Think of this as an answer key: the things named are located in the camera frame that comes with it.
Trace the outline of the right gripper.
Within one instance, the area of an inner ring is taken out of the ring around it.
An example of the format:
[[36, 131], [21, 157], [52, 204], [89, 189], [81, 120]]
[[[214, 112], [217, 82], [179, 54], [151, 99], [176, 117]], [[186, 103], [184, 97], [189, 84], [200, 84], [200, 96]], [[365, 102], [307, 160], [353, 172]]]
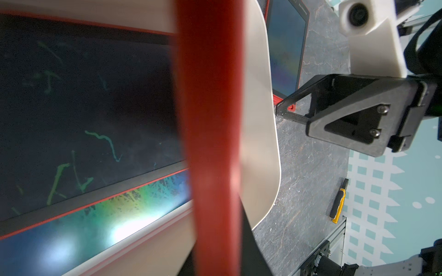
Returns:
[[276, 116], [306, 127], [310, 138], [380, 157], [408, 150], [420, 123], [442, 118], [442, 11], [404, 50], [406, 78], [316, 75], [276, 106]]

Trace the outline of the red writing tablet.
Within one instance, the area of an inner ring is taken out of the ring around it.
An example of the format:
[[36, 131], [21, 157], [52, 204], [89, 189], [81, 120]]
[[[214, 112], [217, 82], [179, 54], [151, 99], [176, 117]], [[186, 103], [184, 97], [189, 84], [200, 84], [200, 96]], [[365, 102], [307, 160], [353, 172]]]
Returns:
[[186, 165], [172, 34], [1, 10], [1, 238]]
[[244, 1], [176, 1], [177, 105], [189, 166], [200, 276], [241, 263], [239, 142]]
[[265, 7], [274, 105], [299, 87], [309, 17], [303, 1], [272, 0]]

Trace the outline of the cream plastic storage box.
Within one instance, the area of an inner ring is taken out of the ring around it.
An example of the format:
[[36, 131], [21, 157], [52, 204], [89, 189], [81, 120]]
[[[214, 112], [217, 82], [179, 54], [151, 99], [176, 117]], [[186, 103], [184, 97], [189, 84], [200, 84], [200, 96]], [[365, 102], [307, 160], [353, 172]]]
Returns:
[[[1, 10], [175, 33], [173, 1], [2, 1]], [[269, 213], [281, 180], [267, 28], [257, 1], [245, 3], [241, 200], [249, 224]], [[188, 202], [69, 271], [71, 276], [178, 274], [195, 244]]]

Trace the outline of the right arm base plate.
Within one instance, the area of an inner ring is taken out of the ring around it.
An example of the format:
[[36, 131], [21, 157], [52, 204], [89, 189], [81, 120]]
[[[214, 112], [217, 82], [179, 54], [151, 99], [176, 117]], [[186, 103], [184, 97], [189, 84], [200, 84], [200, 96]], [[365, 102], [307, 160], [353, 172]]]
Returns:
[[330, 241], [325, 240], [300, 266], [300, 276], [342, 276], [342, 266], [329, 258]]

